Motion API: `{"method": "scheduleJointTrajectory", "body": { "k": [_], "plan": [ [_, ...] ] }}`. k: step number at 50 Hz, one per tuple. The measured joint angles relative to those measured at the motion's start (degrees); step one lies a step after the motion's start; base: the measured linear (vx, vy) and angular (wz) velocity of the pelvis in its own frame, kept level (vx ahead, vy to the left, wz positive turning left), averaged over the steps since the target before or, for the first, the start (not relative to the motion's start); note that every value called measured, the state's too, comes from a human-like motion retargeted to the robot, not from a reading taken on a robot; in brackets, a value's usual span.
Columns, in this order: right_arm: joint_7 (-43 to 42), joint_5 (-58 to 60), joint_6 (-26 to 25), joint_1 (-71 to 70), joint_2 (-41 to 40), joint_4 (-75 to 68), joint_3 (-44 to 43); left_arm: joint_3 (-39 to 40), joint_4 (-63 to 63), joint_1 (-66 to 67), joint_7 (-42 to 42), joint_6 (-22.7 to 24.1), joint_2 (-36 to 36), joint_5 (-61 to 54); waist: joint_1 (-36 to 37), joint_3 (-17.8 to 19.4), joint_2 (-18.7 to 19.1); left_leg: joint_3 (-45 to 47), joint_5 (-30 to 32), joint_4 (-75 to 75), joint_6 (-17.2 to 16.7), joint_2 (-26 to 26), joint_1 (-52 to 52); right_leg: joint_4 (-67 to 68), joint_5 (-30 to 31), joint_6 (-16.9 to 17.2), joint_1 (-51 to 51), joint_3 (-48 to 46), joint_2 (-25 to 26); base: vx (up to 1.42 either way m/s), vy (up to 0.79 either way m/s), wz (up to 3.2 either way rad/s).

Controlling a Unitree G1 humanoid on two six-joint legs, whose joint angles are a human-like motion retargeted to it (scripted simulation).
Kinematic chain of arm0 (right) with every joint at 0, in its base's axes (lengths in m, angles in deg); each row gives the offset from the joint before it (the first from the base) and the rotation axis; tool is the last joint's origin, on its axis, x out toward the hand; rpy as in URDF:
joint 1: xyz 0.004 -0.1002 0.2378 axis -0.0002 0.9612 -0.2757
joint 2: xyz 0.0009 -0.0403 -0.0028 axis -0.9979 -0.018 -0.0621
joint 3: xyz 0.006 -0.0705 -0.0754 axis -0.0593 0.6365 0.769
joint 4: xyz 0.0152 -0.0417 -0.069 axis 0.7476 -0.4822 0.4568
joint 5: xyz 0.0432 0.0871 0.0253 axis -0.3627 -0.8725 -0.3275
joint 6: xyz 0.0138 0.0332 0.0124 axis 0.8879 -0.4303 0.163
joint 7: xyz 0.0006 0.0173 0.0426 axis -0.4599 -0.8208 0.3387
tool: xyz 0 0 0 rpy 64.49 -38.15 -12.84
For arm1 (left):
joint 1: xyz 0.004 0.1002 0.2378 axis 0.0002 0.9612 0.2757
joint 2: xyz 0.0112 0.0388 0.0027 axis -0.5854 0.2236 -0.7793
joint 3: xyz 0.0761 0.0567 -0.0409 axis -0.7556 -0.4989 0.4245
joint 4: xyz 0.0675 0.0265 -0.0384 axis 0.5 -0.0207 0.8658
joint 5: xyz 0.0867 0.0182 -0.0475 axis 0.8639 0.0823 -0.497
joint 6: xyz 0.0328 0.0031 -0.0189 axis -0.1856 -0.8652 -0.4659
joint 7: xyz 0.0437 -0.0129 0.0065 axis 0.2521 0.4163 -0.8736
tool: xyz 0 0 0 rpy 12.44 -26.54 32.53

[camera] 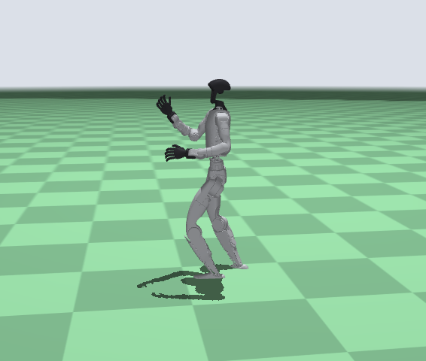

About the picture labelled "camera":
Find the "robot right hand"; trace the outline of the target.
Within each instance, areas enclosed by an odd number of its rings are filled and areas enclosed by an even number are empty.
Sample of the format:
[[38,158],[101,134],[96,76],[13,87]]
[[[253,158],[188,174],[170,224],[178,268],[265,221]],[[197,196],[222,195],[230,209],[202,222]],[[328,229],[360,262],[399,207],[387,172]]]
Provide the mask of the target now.
[[[157,107],[160,109],[160,111],[167,115],[167,118],[171,123],[174,123],[171,117],[176,114],[174,111],[172,111],[171,107],[171,96],[169,97],[169,103],[166,101],[165,98],[166,95],[160,96],[160,99],[158,99]],[[163,99],[162,99],[163,98]],[[161,103],[162,102],[162,103]],[[165,103],[164,103],[165,102]],[[161,106],[161,107],[160,107]],[[177,114],[176,114],[177,115]]]

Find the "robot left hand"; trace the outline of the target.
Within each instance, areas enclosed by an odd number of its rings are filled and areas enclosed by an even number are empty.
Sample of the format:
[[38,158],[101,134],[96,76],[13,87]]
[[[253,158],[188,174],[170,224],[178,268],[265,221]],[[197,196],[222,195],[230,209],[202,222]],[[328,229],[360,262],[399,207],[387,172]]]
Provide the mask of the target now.
[[165,158],[167,158],[168,156],[171,156],[171,157],[169,157],[169,158],[166,159],[167,162],[170,159],[181,159],[181,158],[183,158],[185,156],[186,156],[187,159],[195,159],[196,158],[195,156],[188,156],[188,150],[190,148],[187,148],[185,150],[183,147],[180,147],[177,144],[173,144],[172,146],[175,147],[175,148],[173,148],[173,147],[167,148],[166,152],[165,152],[165,155],[167,153],[170,153],[170,154],[167,154],[165,156]]

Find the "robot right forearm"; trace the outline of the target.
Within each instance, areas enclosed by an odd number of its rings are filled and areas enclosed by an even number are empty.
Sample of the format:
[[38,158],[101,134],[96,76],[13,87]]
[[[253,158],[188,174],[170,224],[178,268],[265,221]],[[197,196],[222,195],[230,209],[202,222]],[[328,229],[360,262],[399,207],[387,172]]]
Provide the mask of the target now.
[[176,114],[174,114],[171,119],[173,120],[173,127],[175,129],[178,129],[179,132],[181,132],[181,134],[183,136],[187,136],[189,135],[189,133],[191,132],[191,129],[189,126],[185,125],[181,120],[179,120],[178,116]]

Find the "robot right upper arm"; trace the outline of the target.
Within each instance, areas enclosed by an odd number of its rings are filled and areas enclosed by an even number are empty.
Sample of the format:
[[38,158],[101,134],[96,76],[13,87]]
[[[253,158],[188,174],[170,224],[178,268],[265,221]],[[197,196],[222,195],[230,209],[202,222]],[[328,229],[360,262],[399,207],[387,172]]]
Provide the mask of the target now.
[[188,135],[191,141],[198,141],[199,138],[205,133],[205,119],[207,117],[207,114],[205,118],[200,122],[198,129],[191,129],[191,132]]

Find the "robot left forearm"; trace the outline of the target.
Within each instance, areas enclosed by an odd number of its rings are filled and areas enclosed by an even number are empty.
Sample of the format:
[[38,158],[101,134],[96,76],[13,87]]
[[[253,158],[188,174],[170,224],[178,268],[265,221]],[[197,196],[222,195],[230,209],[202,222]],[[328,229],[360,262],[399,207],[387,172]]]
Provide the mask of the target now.
[[216,158],[217,155],[222,154],[228,150],[228,145],[226,143],[220,143],[215,146],[199,149],[189,149],[188,156],[195,156],[195,159],[204,159],[213,157]]

